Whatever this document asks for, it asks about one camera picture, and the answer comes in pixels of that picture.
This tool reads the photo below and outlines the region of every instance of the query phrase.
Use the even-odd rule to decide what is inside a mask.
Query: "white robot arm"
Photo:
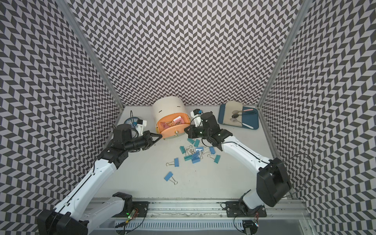
[[[239,199],[243,215],[254,214],[264,204],[274,206],[291,189],[287,170],[281,160],[269,159],[245,146],[228,130],[219,127],[212,112],[202,113],[195,109],[191,115],[199,121],[184,129],[189,138],[206,139],[212,146],[232,155],[256,174],[256,190],[246,192]]]
[[[162,138],[162,135],[150,131],[132,138],[131,129],[128,124],[117,126],[114,129],[114,138],[98,155],[85,177],[52,211],[43,210],[38,215],[40,235],[86,235],[116,214],[131,214],[132,196],[125,193],[114,194],[108,201],[84,214],[91,199],[120,167],[129,152],[147,150]]]
[[[256,190],[246,192],[239,199],[239,207],[243,215],[253,215],[263,204],[274,206],[291,188],[286,169],[278,159],[270,160],[248,148],[237,140],[230,132],[220,129],[211,112],[202,113],[195,110],[195,124],[184,131],[189,138],[205,138],[213,146],[224,151],[257,175]],[[86,235],[108,218],[119,213],[130,214],[132,196],[116,193],[100,206],[84,213],[87,205],[106,182],[134,150],[147,150],[162,135],[143,132],[132,138],[131,126],[121,124],[114,129],[114,138],[97,157],[93,167],[76,187],[55,207],[53,211],[43,210],[37,217],[41,235]]]

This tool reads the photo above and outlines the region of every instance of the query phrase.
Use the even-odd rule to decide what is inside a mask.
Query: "metal bracket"
[[[225,203],[226,203],[227,217],[234,218],[235,216],[238,216],[238,215],[241,215],[242,217],[248,217],[241,213],[240,208],[239,208],[239,201],[228,201]],[[260,209],[258,209],[258,212],[259,212],[259,217],[266,217],[265,206],[262,205]]]

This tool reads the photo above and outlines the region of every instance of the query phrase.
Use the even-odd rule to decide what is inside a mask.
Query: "spoon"
[[[232,114],[237,114],[237,113],[240,113],[240,112],[246,112],[246,111],[251,111],[251,110],[253,110],[253,109],[246,109],[246,110],[234,110],[234,111],[232,111]]]
[[[230,120],[231,120],[231,121],[237,121],[237,122],[240,122],[240,121],[238,121],[236,118],[231,118]],[[246,127],[249,127],[249,128],[251,128],[251,129],[253,129],[253,127],[250,126],[250,125],[248,125],[248,124],[245,124],[245,123],[242,123],[242,122],[240,122],[240,123],[243,124],[243,125],[245,125]]]

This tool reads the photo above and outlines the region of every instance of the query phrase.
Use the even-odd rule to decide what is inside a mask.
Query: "white floor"
[[[218,117],[219,106],[186,107],[188,112],[199,108],[204,112],[212,111]],[[155,133],[155,121],[152,107],[130,106],[124,109],[119,124],[129,118],[133,111],[135,117],[147,120],[145,130]],[[232,132],[245,145],[272,158],[262,126],[258,130],[220,125]],[[107,180],[95,197],[110,197],[116,192],[133,195],[134,198],[154,199],[238,199],[249,189],[256,187],[256,176],[231,155],[220,152],[218,164],[204,156],[200,162],[184,161],[179,146],[188,146],[188,135],[173,139],[160,140],[146,151],[130,153],[120,168]],[[174,158],[179,158],[179,167],[166,166]],[[171,171],[177,185],[166,182],[164,177]]]

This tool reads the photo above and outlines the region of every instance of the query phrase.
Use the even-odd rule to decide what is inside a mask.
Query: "chevron patterned wall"
[[[264,105],[321,234],[376,234],[376,1],[315,1]],[[294,186],[310,165],[289,166]]]
[[[0,17],[0,234],[30,234],[120,110],[52,0],[2,0]]]
[[[68,0],[125,105],[257,103],[301,0]]]

